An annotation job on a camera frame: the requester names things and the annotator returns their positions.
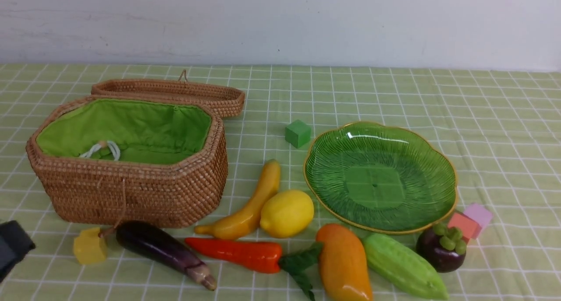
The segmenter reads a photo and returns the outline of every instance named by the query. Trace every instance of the green checkered tablecloth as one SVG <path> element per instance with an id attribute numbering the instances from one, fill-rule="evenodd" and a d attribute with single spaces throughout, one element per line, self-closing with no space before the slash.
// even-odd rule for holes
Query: green checkered tablecloth
<path id="1" fill-rule="evenodd" d="M 59 104 L 112 78 L 177 79 L 230 85 L 247 94 L 244 113 L 225 120 L 230 175 L 219 207 L 203 222 L 240 208 L 264 159 L 281 161 L 282 188 L 308 191 L 302 162 L 309 145 L 289 147 L 283 131 L 300 119 L 313 135 L 356 120 L 406 127 L 446 154 L 457 169 L 459 209 L 483 203 L 495 218 L 469 245 L 464 266 L 443 275 L 451 300 L 544 301 L 561 296 L 561 73 L 369 67 L 0 64 L 0 219 L 16 219 L 37 244 L 0 285 L 0 300 L 304 300 L 286 273 L 262 275 L 207 260 L 215 293 L 120 249 L 82 267 L 72 241 L 84 225 L 62 221 L 32 172 L 25 141 Z M 309 229 L 279 241 L 307 247 L 323 223 L 318 205 Z M 169 230 L 177 237 L 192 227 Z M 268 240 L 263 231 L 249 236 Z M 398 237 L 412 244 L 412 235 Z M 327 300 L 309 269 L 318 300 Z M 413 299 L 371 272 L 377 301 Z"/>

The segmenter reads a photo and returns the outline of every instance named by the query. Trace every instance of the wicker basket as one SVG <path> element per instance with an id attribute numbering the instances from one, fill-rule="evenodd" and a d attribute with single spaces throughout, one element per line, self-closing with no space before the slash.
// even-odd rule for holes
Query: wicker basket
<path id="1" fill-rule="evenodd" d="M 150 85 L 156 89 L 164 85 L 174 89 L 166 81 L 114 81 L 105 85 L 118 85 L 122 89 L 128 89 L 127 85 Z M 210 130 L 201 151 L 173 165 L 54 157 L 43 153 L 36 139 L 45 127 L 65 113 L 97 99 L 198 106 L 211 116 Z M 224 124 L 217 112 L 231 114 L 241 109 L 241 106 L 234 109 L 233 105 L 224 107 L 216 102 L 208 103 L 214 107 L 205 105 L 201 99 L 131 93 L 77 99 L 58 107 L 32 135 L 26 145 L 28 159 L 54 210 L 66 221 L 112 225 L 122 219 L 146 221 L 157 227 L 188 227 L 218 207 L 226 185 L 226 138 Z"/>
<path id="2" fill-rule="evenodd" d="M 92 85 L 92 95 L 134 93 L 143 99 L 171 99 L 177 103 L 202 103 L 220 117 L 240 115 L 245 93 L 232 87 L 187 81 L 183 70 L 177 81 L 155 79 L 114 79 Z"/>

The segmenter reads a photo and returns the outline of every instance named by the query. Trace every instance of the toy mangosteen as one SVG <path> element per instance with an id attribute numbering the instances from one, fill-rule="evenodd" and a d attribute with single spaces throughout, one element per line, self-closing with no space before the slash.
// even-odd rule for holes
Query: toy mangosteen
<path id="1" fill-rule="evenodd" d="M 461 229 L 437 223 L 421 233 L 415 250 L 439 273 L 450 273 L 465 260 L 467 243 L 462 237 Z"/>

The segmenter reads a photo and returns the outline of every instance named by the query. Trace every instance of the basket handle loop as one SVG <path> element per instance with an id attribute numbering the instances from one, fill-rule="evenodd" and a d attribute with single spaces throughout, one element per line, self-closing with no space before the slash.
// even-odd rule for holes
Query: basket handle loop
<path id="1" fill-rule="evenodd" d="M 111 233 L 113 233 L 115 231 L 115 229 L 117 229 L 117 227 L 119 226 L 121 221 L 123 220 L 126 213 L 127 213 L 127 195 L 124 191 L 124 178 L 123 178 L 123 209 L 121 211 L 121 215 L 119 215 L 119 218 L 117 219 L 115 224 L 112 225 L 112 227 L 110 227 L 108 229 L 104 229 L 104 231 L 101 231 L 98 236 L 103 239 L 107 235 L 110 235 Z"/>
<path id="2" fill-rule="evenodd" d="M 189 80 L 187 79 L 187 70 L 186 69 L 183 69 L 183 71 L 181 71 L 181 75 L 179 76 L 177 81 L 181 81 L 181 78 L 185 78 L 185 82 L 189 82 Z"/>

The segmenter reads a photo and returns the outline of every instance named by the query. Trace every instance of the green fabric lining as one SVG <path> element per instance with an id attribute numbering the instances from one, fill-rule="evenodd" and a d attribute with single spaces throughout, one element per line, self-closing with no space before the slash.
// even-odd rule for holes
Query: green fabric lining
<path id="1" fill-rule="evenodd" d="M 212 118 L 196 106 L 97 99 L 50 123 L 38 135 L 46 155 L 78 157 L 98 141 L 114 141 L 120 161 L 169 165 L 200 151 Z M 102 149 L 92 159 L 113 159 Z"/>

